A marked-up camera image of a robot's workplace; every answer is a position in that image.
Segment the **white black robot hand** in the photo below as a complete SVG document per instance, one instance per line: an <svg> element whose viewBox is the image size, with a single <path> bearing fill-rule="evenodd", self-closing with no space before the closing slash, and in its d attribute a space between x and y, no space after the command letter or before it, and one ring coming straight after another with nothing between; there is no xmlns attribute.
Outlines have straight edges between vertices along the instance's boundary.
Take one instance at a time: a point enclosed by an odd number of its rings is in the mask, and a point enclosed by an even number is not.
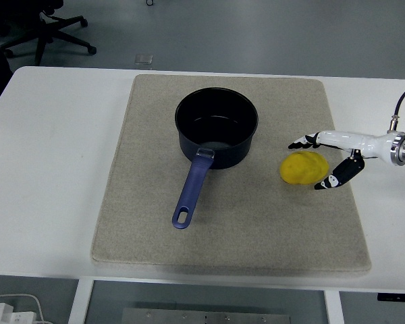
<svg viewBox="0 0 405 324"><path fill-rule="evenodd" d="M307 134L288 146L289 149L316 149L327 146L350 153L324 180L315 184L316 190L338 188L349 182L365 168L365 159L380 159L395 163L395 134L372 136L334 130Z"/></svg>

